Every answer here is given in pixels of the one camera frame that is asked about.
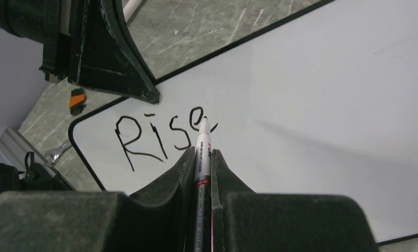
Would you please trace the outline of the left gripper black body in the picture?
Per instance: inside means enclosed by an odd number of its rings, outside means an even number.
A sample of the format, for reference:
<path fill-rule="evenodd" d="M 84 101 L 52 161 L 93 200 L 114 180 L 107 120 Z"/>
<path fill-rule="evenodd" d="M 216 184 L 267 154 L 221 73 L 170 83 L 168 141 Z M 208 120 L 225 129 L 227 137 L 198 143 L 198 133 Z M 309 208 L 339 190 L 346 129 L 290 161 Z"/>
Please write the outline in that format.
<path fill-rule="evenodd" d="M 0 0 L 0 29 L 17 37 L 42 43 L 44 17 L 44 1 Z"/>

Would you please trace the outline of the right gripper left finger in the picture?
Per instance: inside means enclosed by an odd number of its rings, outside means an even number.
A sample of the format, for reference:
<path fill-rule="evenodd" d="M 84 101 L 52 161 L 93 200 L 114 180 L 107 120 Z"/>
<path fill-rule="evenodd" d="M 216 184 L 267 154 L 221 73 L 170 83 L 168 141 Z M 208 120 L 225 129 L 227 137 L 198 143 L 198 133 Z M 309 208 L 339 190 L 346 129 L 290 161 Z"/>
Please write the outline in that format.
<path fill-rule="evenodd" d="M 195 160 L 187 149 L 137 192 L 77 192 L 0 163 L 0 251 L 183 251 Z"/>

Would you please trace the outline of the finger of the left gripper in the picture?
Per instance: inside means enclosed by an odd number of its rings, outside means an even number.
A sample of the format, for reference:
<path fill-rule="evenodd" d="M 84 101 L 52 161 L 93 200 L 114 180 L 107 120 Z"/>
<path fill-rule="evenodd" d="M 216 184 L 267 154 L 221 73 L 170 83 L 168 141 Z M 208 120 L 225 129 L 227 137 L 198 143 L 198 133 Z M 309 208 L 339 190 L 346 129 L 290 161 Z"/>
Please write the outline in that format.
<path fill-rule="evenodd" d="M 42 65 L 45 79 L 59 83 L 67 76 L 71 35 L 71 1 L 44 1 Z"/>
<path fill-rule="evenodd" d="M 68 82 L 159 103 L 156 78 L 127 28 L 121 1 L 73 1 Z"/>

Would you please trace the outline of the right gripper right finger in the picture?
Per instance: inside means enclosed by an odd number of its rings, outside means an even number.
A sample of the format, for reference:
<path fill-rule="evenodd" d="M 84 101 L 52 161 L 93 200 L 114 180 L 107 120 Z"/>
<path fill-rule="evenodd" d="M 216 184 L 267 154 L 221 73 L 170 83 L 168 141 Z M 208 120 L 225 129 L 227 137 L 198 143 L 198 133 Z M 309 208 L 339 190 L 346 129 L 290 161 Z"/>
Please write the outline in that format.
<path fill-rule="evenodd" d="M 362 208 L 325 194 L 263 194 L 212 153 L 213 251 L 378 251 Z"/>

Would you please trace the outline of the white whiteboard marker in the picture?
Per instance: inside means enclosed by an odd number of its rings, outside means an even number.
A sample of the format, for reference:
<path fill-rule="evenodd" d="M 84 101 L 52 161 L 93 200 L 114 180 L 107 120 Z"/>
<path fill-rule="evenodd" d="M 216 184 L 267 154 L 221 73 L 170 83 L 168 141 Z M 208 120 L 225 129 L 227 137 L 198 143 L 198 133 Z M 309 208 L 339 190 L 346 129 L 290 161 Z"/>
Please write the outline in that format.
<path fill-rule="evenodd" d="M 203 117 L 195 146 L 196 210 L 192 245 L 193 251 L 210 251 L 211 220 L 211 128 L 207 117 Z"/>

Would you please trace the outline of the white whiteboard black frame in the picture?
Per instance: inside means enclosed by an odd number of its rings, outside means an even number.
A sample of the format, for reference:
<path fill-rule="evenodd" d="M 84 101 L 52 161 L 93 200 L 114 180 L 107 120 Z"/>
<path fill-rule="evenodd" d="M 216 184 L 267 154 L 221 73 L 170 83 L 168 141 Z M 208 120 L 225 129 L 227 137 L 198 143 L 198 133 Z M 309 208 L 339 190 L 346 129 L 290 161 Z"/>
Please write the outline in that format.
<path fill-rule="evenodd" d="M 72 122 L 102 189 L 133 193 L 194 145 L 261 193 L 339 194 L 378 242 L 418 234 L 418 1 L 333 1 Z"/>

